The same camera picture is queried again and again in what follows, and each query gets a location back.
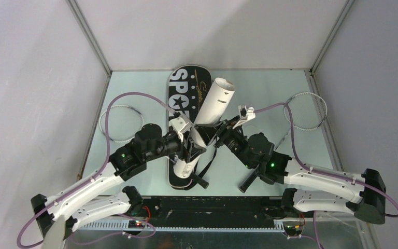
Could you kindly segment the white shuttlecock tube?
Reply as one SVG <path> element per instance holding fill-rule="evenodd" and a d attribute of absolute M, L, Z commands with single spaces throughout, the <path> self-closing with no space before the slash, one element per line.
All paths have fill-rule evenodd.
<path fill-rule="evenodd" d="M 217 124 L 228 107 L 234 93 L 235 86 L 230 81 L 219 77 L 214 80 L 189 134 L 189 137 L 194 141 L 194 145 L 204 149 L 207 148 L 211 139 L 200 135 L 195 126 L 213 126 Z M 188 178 L 198 162 L 199 157 L 199 155 L 193 156 L 189 162 L 185 159 L 178 159 L 174 166 L 174 174 L 179 178 Z"/>

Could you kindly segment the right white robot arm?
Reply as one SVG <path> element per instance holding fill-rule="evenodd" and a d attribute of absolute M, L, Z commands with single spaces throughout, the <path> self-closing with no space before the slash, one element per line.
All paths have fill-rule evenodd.
<path fill-rule="evenodd" d="M 225 145 L 252 173 L 239 186 L 245 193 L 257 178 L 273 184 L 288 184 L 281 197 L 281 211 L 293 217 L 312 211 L 343 212 L 355 218 L 382 225 L 386 221 L 385 184 L 378 171 L 366 169 L 362 174 L 321 169 L 273 150 L 274 144 L 263 133 L 244 135 L 237 119 L 215 125 L 195 125 L 205 143 Z"/>

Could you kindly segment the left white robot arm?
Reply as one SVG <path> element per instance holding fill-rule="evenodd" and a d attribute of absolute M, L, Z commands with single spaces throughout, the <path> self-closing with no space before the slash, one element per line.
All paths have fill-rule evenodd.
<path fill-rule="evenodd" d="M 36 222 L 47 241 L 55 233 L 58 241 L 67 239 L 82 226 L 111 215 L 137 216 L 143 198 L 134 186 L 117 194 L 96 199 L 147 168 L 147 163 L 162 157 L 178 156 L 178 162 L 195 163 L 206 151 L 207 143 L 195 128 L 174 127 L 167 134 L 157 124 L 146 124 L 129 143 L 108 156 L 104 165 L 56 195 L 38 194 L 31 199 Z"/>

